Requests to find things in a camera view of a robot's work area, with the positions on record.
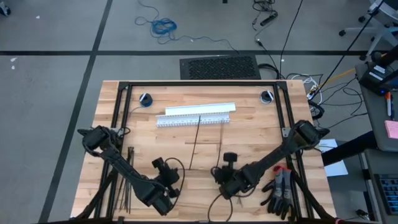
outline chair wheel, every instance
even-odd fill
[[[342,30],[342,31],[340,31],[340,32],[338,33],[338,35],[339,35],[340,37],[342,37],[342,36],[346,35],[346,31],[345,31],[345,30]]]
[[[359,22],[364,22],[365,20],[366,20],[366,18],[364,16],[361,16],[361,17],[358,18]]]
[[[3,8],[0,7],[0,14],[4,16],[9,16],[11,14],[11,9],[8,6],[5,6],[4,9],[6,11],[4,11]]]

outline keyboard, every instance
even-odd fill
[[[381,198],[389,215],[398,215],[398,175],[375,174]]]

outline gray floor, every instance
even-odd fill
[[[256,12],[251,1],[229,0],[142,0],[155,6],[161,17],[176,21],[176,36],[207,35],[228,39],[238,50],[261,50],[254,43],[256,32],[251,22]],[[0,17],[0,52],[2,51],[87,51],[93,48],[107,0],[45,1],[14,0],[8,5],[12,16]],[[276,0],[274,9],[279,17],[259,35],[269,50],[282,50],[289,26],[299,1]],[[367,0],[305,0],[292,29],[286,50],[345,50],[353,35],[338,36],[344,27],[361,26],[357,18],[366,12]],[[149,26],[136,26],[137,16],[153,18],[155,12],[140,7],[135,0],[113,0],[99,50],[175,51],[230,50],[225,42],[183,39],[159,45],[149,35]],[[362,35],[353,50],[367,50],[369,35]],[[391,46],[382,41],[377,47]],[[47,191],[53,177],[58,155],[67,132],[76,97],[85,73],[89,54],[77,56],[0,56],[0,127],[3,143],[0,156],[0,223],[38,222]],[[178,80],[179,59],[183,56],[97,56],[88,82],[76,128],[91,125],[96,101],[103,80]],[[266,55],[257,55],[258,63],[270,63]],[[280,57],[273,55],[278,63]],[[291,72],[328,75],[340,56],[284,55],[283,74]],[[335,75],[361,63],[358,56],[346,57]],[[262,79],[274,74],[261,71]],[[353,74],[332,83],[347,82]],[[359,91],[358,83],[350,85]],[[326,98],[333,90],[323,93]],[[337,93],[330,103],[359,101],[357,96]],[[322,126],[347,118],[357,107],[325,107]],[[358,111],[366,111],[364,105]],[[331,129],[328,138],[350,140],[369,131],[366,116],[350,119]],[[75,196],[83,162],[80,137],[74,135],[50,221],[66,220]],[[341,218],[351,218],[363,205],[358,192],[362,184],[353,184],[350,192],[342,189],[336,179],[330,179],[333,200]],[[347,201],[347,197],[359,198]]]

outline blue cable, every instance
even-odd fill
[[[163,18],[163,19],[159,20],[160,14],[159,14],[159,10],[157,10],[157,8],[155,8],[153,6],[146,6],[143,3],[141,3],[140,0],[137,0],[137,1],[141,6],[151,8],[156,11],[156,16],[154,17],[154,19],[152,21],[147,20],[145,17],[138,16],[138,17],[136,17],[134,23],[138,26],[143,26],[145,24],[150,23],[150,30],[149,30],[150,35],[153,38],[157,39],[158,44],[163,45],[163,44],[167,44],[171,41],[179,41],[184,37],[189,38],[191,40],[208,39],[214,43],[225,41],[228,43],[229,47],[231,47],[234,51],[236,51],[239,54],[239,51],[237,51],[235,48],[233,48],[231,43],[227,39],[213,40],[212,38],[207,37],[207,36],[190,37],[188,35],[182,35],[179,38],[175,38],[174,31],[177,30],[177,24],[173,20],[171,20],[169,18]]]

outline chair leg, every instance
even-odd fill
[[[360,32],[362,27],[352,27],[352,28],[345,28],[344,30],[346,32]],[[365,27],[365,29],[362,31],[362,33],[367,33],[367,34],[374,34],[377,32],[376,27]]]
[[[396,39],[396,37],[394,37],[394,35],[392,35],[391,31],[386,32],[383,38],[393,46],[396,46],[398,44],[398,40]]]
[[[381,38],[383,37],[384,34],[385,34],[385,32],[379,32],[376,36],[374,36],[374,40],[372,42],[372,45],[369,48],[368,52],[366,53],[367,57],[370,56],[370,54],[376,48],[376,45],[379,43],[379,41],[381,40]]]

